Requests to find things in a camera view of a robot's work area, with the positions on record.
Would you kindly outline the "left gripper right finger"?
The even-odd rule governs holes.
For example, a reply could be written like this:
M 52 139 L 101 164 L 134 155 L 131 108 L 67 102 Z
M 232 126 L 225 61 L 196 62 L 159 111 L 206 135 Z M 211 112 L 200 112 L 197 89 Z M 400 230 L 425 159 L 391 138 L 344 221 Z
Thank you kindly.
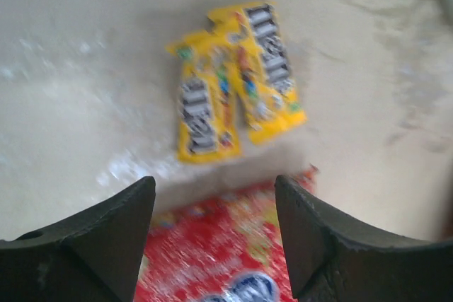
M 451 301 L 452 241 L 364 223 L 279 175 L 275 203 L 298 301 Z

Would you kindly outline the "red snack bag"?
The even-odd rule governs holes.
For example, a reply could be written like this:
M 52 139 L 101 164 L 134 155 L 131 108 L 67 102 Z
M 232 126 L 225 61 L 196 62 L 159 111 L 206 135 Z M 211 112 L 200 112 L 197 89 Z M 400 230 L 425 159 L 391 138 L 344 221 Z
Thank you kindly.
M 293 301 L 275 182 L 151 220 L 135 301 Z

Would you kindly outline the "yellow m&m's packet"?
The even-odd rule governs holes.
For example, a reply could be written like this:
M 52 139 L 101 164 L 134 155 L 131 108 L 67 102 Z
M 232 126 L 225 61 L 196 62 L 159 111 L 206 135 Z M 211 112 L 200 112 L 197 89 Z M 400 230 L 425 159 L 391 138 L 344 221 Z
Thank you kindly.
M 235 63 L 226 38 L 195 31 L 167 46 L 182 62 L 178 88 L 178 159 L 212 163 L 241 155 L 234 118 Z
M 306 122 L 287 48 L 272 3 L 253 1 L 214 8 L 217 31 L 231 29 L 234 86 L 244 108 L 248 136 L 261 144 Z

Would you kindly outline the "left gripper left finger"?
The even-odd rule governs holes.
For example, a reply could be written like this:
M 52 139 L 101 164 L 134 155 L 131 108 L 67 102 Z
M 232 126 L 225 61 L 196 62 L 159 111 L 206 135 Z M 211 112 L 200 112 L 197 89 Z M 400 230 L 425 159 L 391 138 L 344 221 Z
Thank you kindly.
M 2 301 L 132 301 L 156 197 L 145 176 L 49 226 L 1 241 Z

